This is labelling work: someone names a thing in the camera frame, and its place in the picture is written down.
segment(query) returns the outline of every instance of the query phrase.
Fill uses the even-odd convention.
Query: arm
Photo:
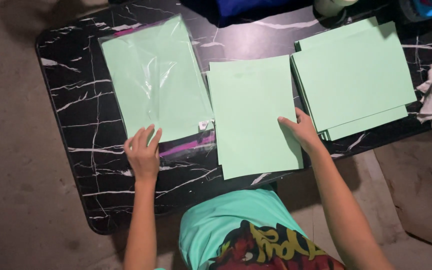
[[[293,131],[309,154],[331,238],[350,269],[394,269],[376,242],[368,220],[319,139],[311,118],[296,109],[297,123],[278,120]]]
[[[140,130],[124,143],[124,152],[134,171],[134,207],[129,226],[128,243],[124,255],[125,270],[153,270],[156,268],[156,225],[154,194],[159,172],[158,143],[161,129],[147,146],[147,138],[154,125]]]

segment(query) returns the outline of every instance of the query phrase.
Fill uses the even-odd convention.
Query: paper stack
[[[325,140],[398,120],[416,101],[394,22],[375,17],[295,42],[291,68]]]
[[[296,121],[289,57],[212,62],[209,69],[224,179],[302,169],[299,142],[278,122]]]

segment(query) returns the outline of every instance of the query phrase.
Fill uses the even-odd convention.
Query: person
[[[179,249],[192,270],[391,270],[368,221],[316,134],[311,118],[295,108],[297,122],[279,117],[309,154],[324,215],[343,263],[308,239],[271,188],[239,190],[190,208],[181,220]],[[134,170],[134,208],[125,270],[156,267],[154,194],[159,171],[158,129],[142,127],[124,144]]]

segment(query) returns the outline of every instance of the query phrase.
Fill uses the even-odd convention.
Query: barcode sticker
[[[208,123],[209,123],[209,120],[199,122],[199,129],[200,130],[206,130]]]

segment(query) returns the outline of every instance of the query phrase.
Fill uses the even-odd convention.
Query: black marble table
[[[45,30],[36,41],[41,70],[87,221],[98,234],[111,234],[129,225],[135,181],[123,151],[126,134],[99,37],[182,14],[201,69],[207,71],[209,62],[289,55],[294,52],[295,40],[371,16],[377,16],[379,23],[398,18],[398,12],[385,1],[360,1],[343,18],[323,20],[315,18],[310,3],[303,3],[269,10],[280,14],[265,18],[262,17],[266,10],[259,15],[244,14],[235,24],[218,28],[218,20],[211,17],[214,7],[206,12],[197,3],[186,2],[141,0],[116,6],[65,27]],[[416,87],[425,80],[432,63],[432,21],[398,23],[397,32]],[[296,106],[302,106],[296,90],[294,101]],[[428,131],[430,125],[416,119],[420,107],[420,102],[414,102],[404,119],[325,145],[333,158],[341,158]],[[334,110],[337,109],[338,104],[334,104]],[[215,196],[267,184],[292,173],[268,172],[224,181],[213,130],[162,143],[160,152],[165,156],[161,157],[156,184],[156,215],[184,210]]]

